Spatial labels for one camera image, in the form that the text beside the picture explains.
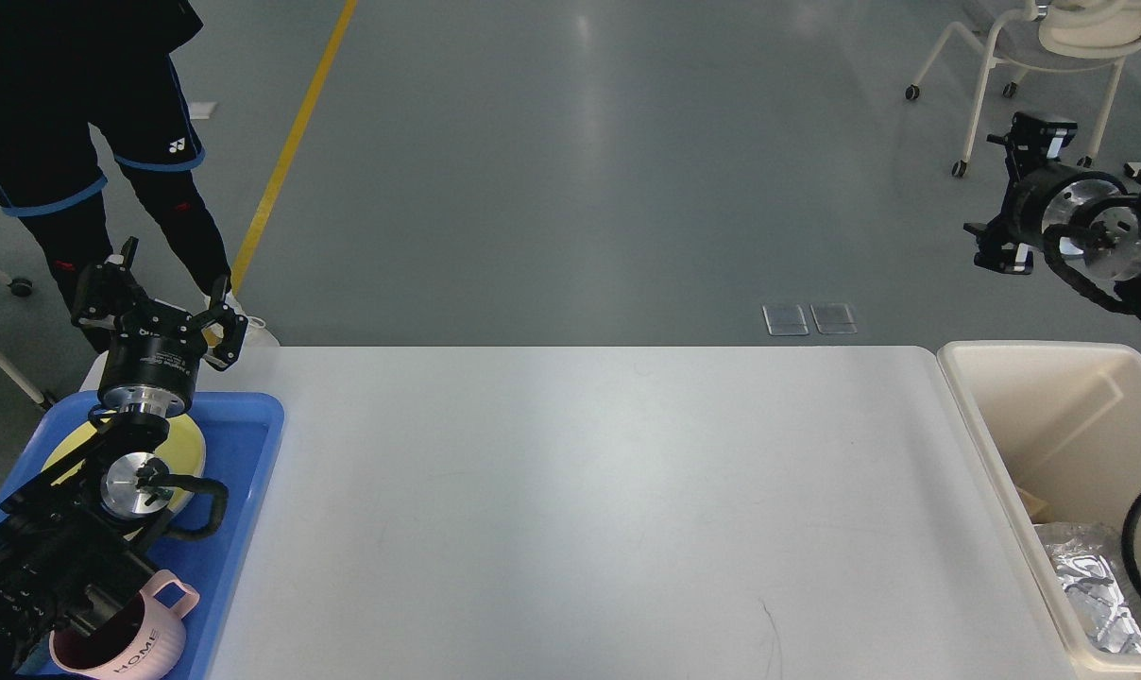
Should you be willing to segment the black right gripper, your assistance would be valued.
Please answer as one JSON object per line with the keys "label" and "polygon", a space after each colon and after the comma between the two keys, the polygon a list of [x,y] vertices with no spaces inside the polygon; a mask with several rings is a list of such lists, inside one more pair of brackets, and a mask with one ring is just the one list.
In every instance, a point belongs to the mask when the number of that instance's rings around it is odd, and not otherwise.
{"label": "black right gripper", "polygon": [[1015,111],[1006,133],[988,133],[986,141],[1005,149],[1008,191],[1000,214],[988,222],[968,221],[963,230],[976,236],[973,264],[995,274],[1027,276],[1035,267],[1033,251],[1051,222],[1051,205],[1073,213],[1075,185],[1097,179],[1092,169],[1057,161],[1079,124],[1042,111]]}

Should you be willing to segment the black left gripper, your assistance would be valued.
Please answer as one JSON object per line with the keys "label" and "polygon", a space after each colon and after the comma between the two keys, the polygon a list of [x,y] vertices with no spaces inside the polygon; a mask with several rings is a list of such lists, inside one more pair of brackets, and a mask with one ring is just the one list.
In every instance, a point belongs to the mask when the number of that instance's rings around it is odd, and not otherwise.
{"label": "black left gripper", "polygon": [[96,388],[103,408],[179,416],[194,403],[200,361],[217,371],[230,369],[241,357],[249,319],[227,301],[230,277],[220,276],[202,311],[186,313],[160,332],[155,301],[133,280],[138,246],[139,238],[129,237],[118,253],[84,268],[71,323],[111,341]]}

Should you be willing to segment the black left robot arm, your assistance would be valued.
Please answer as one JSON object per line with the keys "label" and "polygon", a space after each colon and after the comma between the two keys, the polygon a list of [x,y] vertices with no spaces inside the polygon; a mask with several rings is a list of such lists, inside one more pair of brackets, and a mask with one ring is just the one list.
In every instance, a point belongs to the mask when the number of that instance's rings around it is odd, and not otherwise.
{"label": "black left robot arm", "polygon": [[194,404],[200,365],[238,361],[246,316],[226,302],[226,280],[199,314],[147,296],[136,246],[88,267],[71,311],[110,335],[94,434],[0,505],[0,679],[17,679],[57,630],[99,632],[148,584],[159,539],[207,539],[225,519],[225,484],[173,472],[157,448]]}

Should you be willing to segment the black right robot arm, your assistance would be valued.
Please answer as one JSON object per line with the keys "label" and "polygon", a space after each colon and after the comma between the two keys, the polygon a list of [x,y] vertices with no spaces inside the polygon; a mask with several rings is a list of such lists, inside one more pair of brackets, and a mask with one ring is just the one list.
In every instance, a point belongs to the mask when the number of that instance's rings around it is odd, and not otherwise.
{"label": "black right robot arm", "polygon": [[[1071,121],[1019,112],[1000,212],[968,222],[976,266],[1053,272],[1100,309],[1141,322],[1136,189],[1068,165]],[[1062,633],[1094,654],[1141,659],[1141,357],[1123,346],[968,343],[945,353],[976,398],[1013,529]]]}

